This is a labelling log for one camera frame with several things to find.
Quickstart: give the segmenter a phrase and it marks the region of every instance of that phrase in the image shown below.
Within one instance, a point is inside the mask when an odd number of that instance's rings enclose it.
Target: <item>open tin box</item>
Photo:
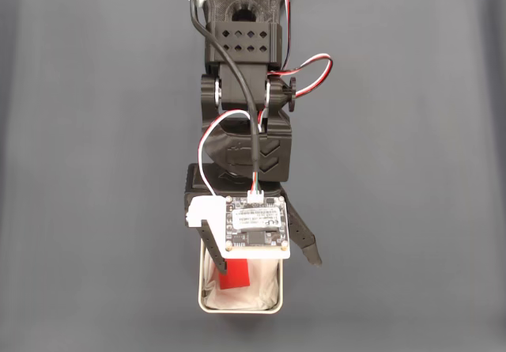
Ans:
[[[206,291],[204,289],[205,286],[205,263],[204,258],[206,255],[206,246],[203,242],[200,243],[200,268],[198,274],[198,305],[202,310],[208,313],[216,313],[216,314],[263,314],[270,315],[278,312],[283,305],[283,260],[278,260],[278,302],[272,308],[267,310],[227,310],[227,309],[215,309],[209,308],[206,306],[205,297]]]

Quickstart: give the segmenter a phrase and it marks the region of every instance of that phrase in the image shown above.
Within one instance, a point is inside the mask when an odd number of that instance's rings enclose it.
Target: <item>red object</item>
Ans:
[[[227,274],[220,273],[220,289],[233,289],[250,285],[247,259],[227,259]]]

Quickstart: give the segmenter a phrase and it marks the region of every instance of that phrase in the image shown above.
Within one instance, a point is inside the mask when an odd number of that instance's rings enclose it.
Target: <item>white cable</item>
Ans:
[[[330,56],[326,53],[320,53],[320,54],[317,54],[317,55],[314,55],[312,56],[310,59],[308,59],[306,62],[304,62],[302,65],[300,65],[300,67],[304,67],[306,64],[310,63],[313,59],[317,59],[317,58],[320,58],[320,57],[327,57],[327,58],[330,58]],[[319,76],[318,79],[316,79],[313,83],[311,83],[308,87],[304,88],[304,89],[300,89],[299,91],[297,91],[295,94],[296,96],[297,95],[300,95],[301,93],[304,93],[306,91],[311,91],[312,89],[314,89],[316,86],[318,86],[321,82],[322,79],[325,78],[326,75],[328,75],[329,73],[329,69],[330,67],[332,66],[332,62],[329,60],[328,63],[327,63],[327,67],[325,67],[325,70],[323,71],[323,73]]]
[[[209,181],[206,178],[206,175],[204,174],[204,168],[202,167],[202,150],[204,149],[204,143],[206,142],[206,139],[209,137],[211,132],[216,128],[223,119],[226,119],[227,117],[231,115],[245,115],[247,119],[250,119],[250,114],[246,111],[243,111],[242,109],[233,109],[231,111],[227,111],[219,115],[212,123],[209,125],[209,128],[207,128],[206,132],[204,132],[204,135],[200,139],[200,143],[198,144],[198,170],[200,170],[200,176],[202,177],[202,180],[204,181],[204,184],[206,184],[207,188],[211,192],[212,195],[216,196],[216,193],[214,192],[213,188],[211,187]]]

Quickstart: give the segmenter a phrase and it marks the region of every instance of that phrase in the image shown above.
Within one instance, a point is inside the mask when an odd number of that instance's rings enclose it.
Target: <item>gray surface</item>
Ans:
[[[503,351],[501,119],[481,0],[293,0],[295,251],[272,317],[197,305],[186,0],[0,0],[0,350]],[[299,85],[318,68],[300,76]]]

